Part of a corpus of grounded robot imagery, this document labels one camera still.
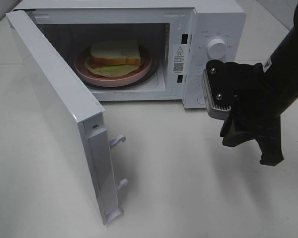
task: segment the pink plate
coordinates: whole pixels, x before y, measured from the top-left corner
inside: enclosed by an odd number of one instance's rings
[[[140,47],[140,55],[141,58],[144,59],[144,63],[140,66],[140,70],[116,78],[103,77],[88,71],[85,67],[85,60],[86,57],[89,56],[89,48],[76,56],[74,66],[81,79],[87,83],[101,87],[120,87],[140,80],[150,70],[152,64],[152,56],[150,52],[144,47]]]

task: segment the white microwave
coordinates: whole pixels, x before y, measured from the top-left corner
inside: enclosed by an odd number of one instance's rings
[[[205,107],[203,65],[234,60],[246,15],[234,0],[23,0],[7,18],[42,113],[106,224],[122,214],[117,190],[127,180],[116,184],[110,149],[125,138],[108,140],[99,101]],[[143,79],[117,88],[83,83],[74,66],[82,50],[130,39],[153,55]]]

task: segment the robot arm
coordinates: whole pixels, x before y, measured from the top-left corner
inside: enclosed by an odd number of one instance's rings
[[[298,98],[298,5],[293,29],[264,65],[209,61],[203,91],[209,115],[225,120],[223,145],[255,139],[261,164],[281,162],[280,116]]]

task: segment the warning label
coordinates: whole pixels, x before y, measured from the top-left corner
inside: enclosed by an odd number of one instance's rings
[[[263,67],[264,67],[264,72],[266,72],[270,66],[272,66],[272,60],[270,59],[270,57],[268,58],[268,60],[264,63]]]
[[[173,49],[173,72],[183,73],[185,70],[185,59],[188,54],[187,45],[174,45]]]

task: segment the open microwave door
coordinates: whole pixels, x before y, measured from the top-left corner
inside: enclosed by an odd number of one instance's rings
[[[104,109],[22,10],[7,13],[42,112],[104,224],[121,215]]]

